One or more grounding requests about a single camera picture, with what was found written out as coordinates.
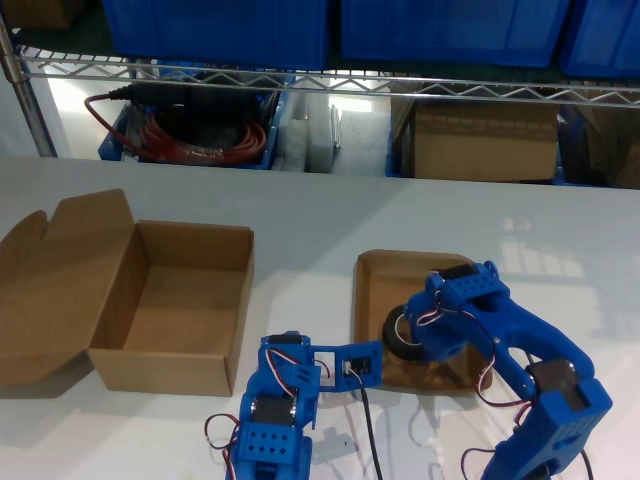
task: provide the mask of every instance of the white table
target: white table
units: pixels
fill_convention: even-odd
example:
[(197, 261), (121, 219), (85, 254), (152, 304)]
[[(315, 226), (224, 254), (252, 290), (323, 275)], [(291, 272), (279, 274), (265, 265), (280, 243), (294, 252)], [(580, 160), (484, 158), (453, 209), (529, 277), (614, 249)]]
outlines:
[[(231, 399), (109, 392), (94, 372), (58, 399), (0, 400), (0, 478), (222, 479), (203, 420), (237, 413), (261, 336), (298, 329), (316, 344), (349, 342), (353, 268), (374, 248), (494, 260), (517, 302), (591, 356), (614, 400), (587, 445), (596, 479), (638, 478), (640, 193), (3, 158), (0, 235), (34, 210), (114, 187), (137, 219), (255, 231), (239, 389)], [(488, 393), (511, 395), (501, 382)], [(473, 397), (370, 398), (386, 480), (461, 478), (462, 452), (509, 436), (515, 413)], [(362, 406), (349, 395), (323, 398), (308, 434), (312, 479), (374, 478)], [(471, 479), (488, 460), (469, 457)], [(561, 478), (584, 472), (577, 460)]]

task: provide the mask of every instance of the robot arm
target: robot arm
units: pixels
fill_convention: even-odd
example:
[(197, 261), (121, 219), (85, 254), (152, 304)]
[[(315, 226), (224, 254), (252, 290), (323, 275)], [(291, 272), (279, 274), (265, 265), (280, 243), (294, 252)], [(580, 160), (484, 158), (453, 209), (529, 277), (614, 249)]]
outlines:
[[(332, 386), (320, 385), (318, 352), (335, 355)], [(381, 342), (317, 347), (298, 332), (264, 337), (242, 397), (227, 480), (308, 480), (312, 442), (303, 429), (315, 427), (320, 392), (377, 386), (381, 375)]]
[[(485, 373), (495, 368), (520, 397), (509, 405), (531, 405), (524, 423), (496, 447), (483, 480), (547, 480), (562, 472), (612, 407), (589, 357), (513, 302), (492, 262), (430, 275), (425, 291), (404, 307), (404, 317), (412, 337), (405, 343), (413, 345), (414, 358), (419, 350), (424, 362), (444, 361), (471, 343), (489, 362)], [(386, 343), (400, 357), (410, 348), (398, 351), (397, 342)], [(509, 353), (513, 347), (540, 360), (523, 368)]]

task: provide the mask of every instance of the brown cardboard box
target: brown cardboard box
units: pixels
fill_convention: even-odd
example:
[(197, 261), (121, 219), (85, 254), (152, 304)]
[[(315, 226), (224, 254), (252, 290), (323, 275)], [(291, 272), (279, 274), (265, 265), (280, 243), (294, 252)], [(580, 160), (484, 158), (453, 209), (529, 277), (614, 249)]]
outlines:
[(640, 140), (636, 140), (627, 153), (614, 187), (640, 189)]
[(540, 105), (418, 105), (415, 176), (513, 182), (553, 177), (557, 108)]
[(111, 390), (231, 395), (252, 278), (248, 228), (135, 224), (122, 190), (36, 212), (0, 243), (0, 394), (93, 363)]
[(10, 28), (69, 30), (93, 0), (3, 0)]
[[(356, 264), (355, 341), (380, 340), (389, 312), (423, 290), (430, 271), (465, 263), (472, 262), (445, 253), (371, 250), (360, 255)], [(382, 383), (427, 392), (473, 393), (486, 365), (472, 346), (445, 363), (430, 365), (401, 360), (385, 348)], [(491, 381), (489, 373), (483, 389), (489, 388)]]

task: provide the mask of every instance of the wire shelf rail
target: wire shelf rail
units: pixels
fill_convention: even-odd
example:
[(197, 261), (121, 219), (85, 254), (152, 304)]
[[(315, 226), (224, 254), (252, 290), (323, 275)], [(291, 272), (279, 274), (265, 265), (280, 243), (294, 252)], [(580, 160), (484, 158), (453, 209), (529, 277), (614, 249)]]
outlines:
[(493, 82), (381, 71), (242, 69), (186, 62), (166, 65), (155, 60), (56, 53), (33, 47), (22, 47), (20, 53), (33, 78), (182, 82), (200, 88), (640, 108), (640, 86), (624, 83)]

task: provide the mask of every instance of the rubber wheel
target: rubber wheel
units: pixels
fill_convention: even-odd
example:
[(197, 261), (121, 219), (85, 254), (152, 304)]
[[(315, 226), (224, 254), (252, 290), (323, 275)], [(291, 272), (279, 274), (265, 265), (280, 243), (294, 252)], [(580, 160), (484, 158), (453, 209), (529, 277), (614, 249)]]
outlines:
[(403, 315), (403, 313), (404, 305), (398, 305), (389, 312), (382, 327), (382, 341), (396, 357), (408, 361), (420, 360), (423, 355), (422, 346), (408, 343), (398, 335), (398, 331), (396, 330), (396, 323), (400, 320), (400, 316)]

